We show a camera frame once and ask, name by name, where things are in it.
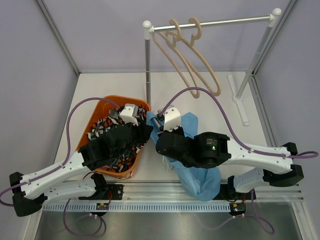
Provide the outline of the blue shorts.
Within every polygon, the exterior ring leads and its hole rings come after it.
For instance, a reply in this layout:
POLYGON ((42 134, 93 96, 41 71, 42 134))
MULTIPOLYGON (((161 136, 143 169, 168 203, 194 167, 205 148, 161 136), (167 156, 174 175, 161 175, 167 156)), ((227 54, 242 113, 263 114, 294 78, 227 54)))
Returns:
MULTIPOLYGON (((159 128, 153 122, 155 118, 156 115, 153 112, 147 111, 146 123, 153 127, 150 139, 154 145, 159 139, 157 135, 159 128)), ((181 123, 187 137, 193 138, 198 134, 198 118, 193 113, 188 112, 183 115, 181 117, 181 123)), ((219 168, 185 167, 178 160, 166 156, 162 156, 162 162, 167 166, 167 169, 171 169, 176 173, 183 189, 190 197, 207 202, 219 194, 221 185, 219 168)))

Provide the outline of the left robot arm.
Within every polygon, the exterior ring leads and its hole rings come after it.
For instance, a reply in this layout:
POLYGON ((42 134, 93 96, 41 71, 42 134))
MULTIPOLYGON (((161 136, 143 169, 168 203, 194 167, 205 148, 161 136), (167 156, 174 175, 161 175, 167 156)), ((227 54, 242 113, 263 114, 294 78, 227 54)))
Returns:
POLYGON ((66 181, 77 175, 110 166, 133 147, 144 145, 150 139, 153 129, 145 123, 115 125, 80 147, 67 161, 58 162, 30 174, 12 173, 9 180, 16 215, 25 217, 34 214, 50 202, 59 200, 103 199, 107 195, 108 185, 100 173, 94 173, 87 180, 74 183, 66 181))

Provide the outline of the orange camouflage shorts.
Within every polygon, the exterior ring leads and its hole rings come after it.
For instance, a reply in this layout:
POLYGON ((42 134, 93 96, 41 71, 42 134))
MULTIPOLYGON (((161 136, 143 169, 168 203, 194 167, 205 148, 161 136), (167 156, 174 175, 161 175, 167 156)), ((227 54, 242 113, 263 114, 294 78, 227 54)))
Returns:
POLYGON ((137 125, 124 122, 120 116, 124 109, 124 106, 111 108, 108 116, 93 123, 87 133, 89 141, 101 138, 106 147, 108 158, 106 164, 99 167, 101 170, 113 173, 129 170, 150 139, 153 128, 147 125, 147 109, 142 104, 137 107, 137 125))

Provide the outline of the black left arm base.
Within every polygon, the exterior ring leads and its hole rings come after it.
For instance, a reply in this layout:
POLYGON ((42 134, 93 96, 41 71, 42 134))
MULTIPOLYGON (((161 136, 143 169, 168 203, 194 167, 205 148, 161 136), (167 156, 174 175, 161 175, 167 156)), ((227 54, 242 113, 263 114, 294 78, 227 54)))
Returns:
POLYGON ((112 200, 119 201, 123 198, 124 185, 123 184, 108 184, 106 191, 102 190, 92 196, 81 196, 79 200, 112 200))

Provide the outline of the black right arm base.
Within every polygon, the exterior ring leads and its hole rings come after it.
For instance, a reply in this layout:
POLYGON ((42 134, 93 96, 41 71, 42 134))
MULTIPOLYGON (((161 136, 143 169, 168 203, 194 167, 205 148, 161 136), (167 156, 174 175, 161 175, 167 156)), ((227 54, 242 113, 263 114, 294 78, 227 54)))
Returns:
POLYGON ((227 202, 234 203, 236 201, 250 201, 252 199, 252 193, 251 191, 247 193, 239 193, 235 192, 231 189, 229 189, 227 184, 221 184, 220 185, 220 190, 215 198, 216 200, 224 200, 227 202))

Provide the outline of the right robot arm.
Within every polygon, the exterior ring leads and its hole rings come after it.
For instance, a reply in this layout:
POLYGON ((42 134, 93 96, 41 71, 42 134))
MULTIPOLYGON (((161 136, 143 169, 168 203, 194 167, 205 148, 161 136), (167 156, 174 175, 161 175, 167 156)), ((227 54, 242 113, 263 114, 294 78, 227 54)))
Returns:
POLYGON ((304 178, 300 165, 293 164, 286 146, 266 147, 266 154, 241 146, 225 134, 204 132, 194 138, 183 132, 164 131, 155 144, 156 152, 174 159, 185 167, 212 169, 242 165, 252 169, 227 179, 226 192, 233 199, 262 186, 291 187, 304 178))

